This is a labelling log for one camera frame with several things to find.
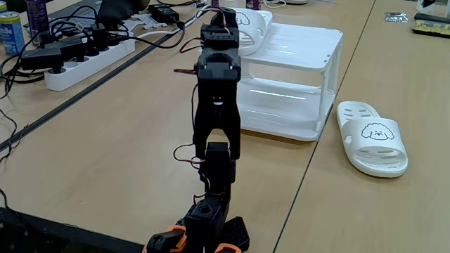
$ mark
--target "can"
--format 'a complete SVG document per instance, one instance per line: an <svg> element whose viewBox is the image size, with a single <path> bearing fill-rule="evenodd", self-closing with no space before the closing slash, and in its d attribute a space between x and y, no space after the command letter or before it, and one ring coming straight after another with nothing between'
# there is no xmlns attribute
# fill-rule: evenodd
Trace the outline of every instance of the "can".
<svg viewBox="0 0 450 253"><path fill-rule="evenodd" d="M245 7L252 10L261 10L261 1L260 0L246 0Z"/></svg>
<svg viewBox="0 0 450 253"><path fill-rule="evenodd" d="M8 10L8 7L6 7L6 2L0 1L0 13L4 13L7 10Z"/></svg>
<svg viewBox="0 0 450 253"><path fill-rule="evenodd" d="M28 23L30 24L31 36L34 37L33 44L38 46L50 37L49 15L45 0L26 0Z"/></svg>
<svg viewBox="0 0 450 253"><path fill-rule="evenodd" d="M7 54L20 53L25 46L25 41L19 13L15 11L0 13L0 30L5 52Z"/></svg>

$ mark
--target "blue can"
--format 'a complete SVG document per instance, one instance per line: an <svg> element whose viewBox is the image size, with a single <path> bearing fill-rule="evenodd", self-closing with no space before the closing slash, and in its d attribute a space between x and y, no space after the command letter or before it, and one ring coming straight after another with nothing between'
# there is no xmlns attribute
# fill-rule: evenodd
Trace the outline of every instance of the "blue can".
<svg viewBox="0 0 450 253"><path fill-rule="evenodd" d="M8 7L6 7L5 1L0 1L0 13L3 13L8 10Z"/></svg>
<svg viewBox="0 0 450 253"><path fill-rule="evenodd" d="M25 46L25 41L19 13L15 11L0 13L0 30L5 52L7 54L20 53Z"/></svg>

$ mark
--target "extension cord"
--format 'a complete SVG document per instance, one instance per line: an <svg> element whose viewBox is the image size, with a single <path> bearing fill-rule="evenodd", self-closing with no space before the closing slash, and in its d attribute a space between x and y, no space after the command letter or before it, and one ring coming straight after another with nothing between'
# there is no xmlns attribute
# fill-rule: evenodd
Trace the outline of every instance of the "extension cord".
<svg viewBox="0 0 450 253"><path fill-rule="evenodd" d="M63 72L59 74L45 71L45 85L52 91L64 91L134 52L135 44L133 39L128 39L116 46L109 46L107 51L101 51L97 56L85 56L87 60L84 62L68 61L64 63Z"/></svg>

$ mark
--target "desk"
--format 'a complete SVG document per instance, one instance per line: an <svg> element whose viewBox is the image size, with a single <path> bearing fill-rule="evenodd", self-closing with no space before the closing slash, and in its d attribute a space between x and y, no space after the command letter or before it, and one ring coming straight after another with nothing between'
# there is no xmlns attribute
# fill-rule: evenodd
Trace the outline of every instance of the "desk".
<svg viewBox="0 0 450 253"><path fill-rule="evenodd" d="M354 11L345 6L359 2L345 0L336 8L351 15ZM365 13L333 19L328 25L339 29L364 23L372 1L365 3ZM324 8L332 12L311 5L318 12L309 13L310 18L342 16ZM275 11L276 22L295 20L282 12ZM348 43L356 45L363 25L359 27L346 35ZM198 23L190 27L186 38L197 36L199 29ZM342 55L347 63L351 52L347 49ZM139 243L172 225L186 213L191 195L203 187L195 170L172 158L175 147L191 141L190 99L196 81L172 70L191 68L196 59L195 51L180 56L177 50L156 49L26 136L0 164L0 185L10 205L19 212ZM241 138L229 217L244 218L250 252L271 252L315 143L248 132ZM223 136L215 132L211 139ZM180 150L180 157L189 155L192 150Z"/></svg>
<svg viewBox="0 0 450 253"><path fill-rule="evenodd" d="M57 0L47 3L47 9L49 13L55 12L74 3L79 0ZM189 15L180 15L181 20L188 20L194 16L194 12ZM27 23L26 12L20 14L21 23ZM166 27L165 30L174 30L175 26ZM136 34L142 34L148 32L149 30L143 30L138 27L135 30ZM164 34L156 34L146 37L145 39L149 41L157 41L164 37ZM25 42L30 40L30 38L24 32ZM21 130L25 125L30 124L38 120L40 117L44 116L46 113L50 112L52 109L61 105L65 101L69 100L71 97L75 96L79 92L85 90L87 87L91 86L95 81L106 76L108 73L112 72L115 68L121 66L127 62L132 57L138 55L145 48L148 48L147 44L137 42L135 52L129 54L128 56L122 58L116 63L110 65L109 67L97 72L96 74L88 77L87 79L81 81L74 86L61 91L49 91L45 87L45 82L40 81L34 84L15 84L9 97L0 100L0 108L9 116L12 117L18 124L18 131ZM3 46L0 49L0 61L3 61L8 56L4 53ZM13 125L7 119L3 117L0 119L0 143L5 141L11 135L13 130Z"/></svg>
<svg viewBox="0 0 450 253"><path fill-rule="evenodd" d="M277 253L449 251L449 40L383 20L386 11L412 20L415 7L377 0L336 101L366 101L396 120L409 168L398 179L359 172L333 112Z"/></svg>

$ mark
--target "charger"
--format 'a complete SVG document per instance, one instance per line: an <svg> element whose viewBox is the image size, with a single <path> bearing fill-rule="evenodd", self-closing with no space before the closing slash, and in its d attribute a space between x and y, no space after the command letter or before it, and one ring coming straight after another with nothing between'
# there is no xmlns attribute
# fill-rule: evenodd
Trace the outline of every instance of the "charger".
<svg viewBox="0 0 450 253"><path fill-rule="evenodd" d="M180 20L180 15L165 4L153 4L148 6L148 12L156 22L174 24Z"/></svg>

